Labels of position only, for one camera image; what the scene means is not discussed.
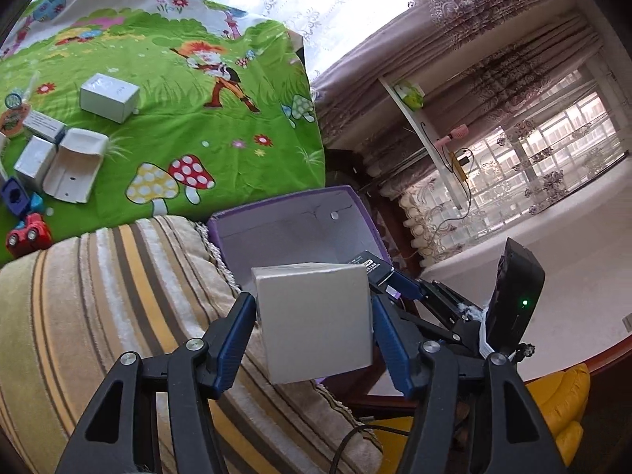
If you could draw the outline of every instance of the metal screw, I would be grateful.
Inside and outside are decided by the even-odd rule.
[[[136,354],[125,353],[121,356],[121,363],[123,365],[132,365],[136,361]]]
[[[197,351],[201,350],[204,347],[204,340],[202,339],[191,339],[186,343],[186,348],[189,351]]]
[[[500,353],[492,353],[489,355],[489,360],[494,365],[503,365],[505,362],[507,362],[507,357]]]
[[[438,342],[435,342],[434,340],[428,340],[427,342],[423,343],[423,350],[426,353],[436,353],[440,349],[441,346]]]

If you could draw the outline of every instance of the cardboard box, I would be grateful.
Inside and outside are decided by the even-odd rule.
[[[0,158],[2,157],[2,152],[4,151],[4,148],[8,143],[8,137],[0,132]],[[2,161],[0,161],[0,187],[2,187],[2,185],[4,185],[8,179],[9,175],[6,173],[4,164],[2,164]]]
[[[60,201],[87,203],[108,140],[107,135],[91,130],[69,128],[43,181],[43,191]]]
[[[61,121],[53,119],[42,112],[37,112],[37,110],[31,110],[22,125],[33,135],[54,144],[61,142],[64,137],[64,129],[66,128],[66,125]]]
[[[361,369],[373,360],[366,268],[303,263],[252,269],[270,383]]]
[[[81,86],[79,107],[117,123],[124,122],[138,103],[138,86],[97,73]]]
[[[364,250],[390,258],[358,195],[327,187],[214,213],[209,239],[236,282],[253,291],[253,267],[303,262],[347,263]]]
[[[42,191],[42,183],[55,158],[56,149],[53,143],[40,137],[34,135],[31,138],[13,166],[16,178],[25,188]]]

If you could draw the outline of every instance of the yellow inflatable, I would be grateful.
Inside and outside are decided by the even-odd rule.
[[[568,467],[577,453],[583,429],[579,424],[589,400],[590,373],[581,363],[565,372],[554,372],[527,384],[533,399],[555,437],[555,443]],[[412,417],[375,421],[403,431],[410,431]],[[375,431],[384,453],[377,474],[394,474],[406,445],[406,437],[385,431]]]

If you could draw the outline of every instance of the bed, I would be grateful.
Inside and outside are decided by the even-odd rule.
[[[138,218],[194,220],[324,185],[324,157],[299,41],[281,23],[206,0],[39,0],[0,51],[0,95],[109,136],[86,204],[45,194],[55,241]],[[118,124],[78,106],[96,73],[140,87]],[[9,175],[26,145],[9,120]],[[0,209],[0,235],[17,224]],[[0,253],[2,263],[9,260]]]

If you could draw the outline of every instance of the pink curtain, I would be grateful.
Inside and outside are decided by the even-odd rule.
[[[377,78],[397,81],[546,0],[421,0],[312,84],[325,145],[385,98]]]
[[[439,134],[464,123],[470,133],[451,143],[451,150],[479,141],[520,108],[579,68],[601,47],[598,34],[579,13],[558,18],[476,63],[437,88],[424,110]],[[363,144],[369,174],[376,176],[421,151],[418,137],[396,128]],[[382,194],[397,196],[434,170],[428,157],[396,175]]]

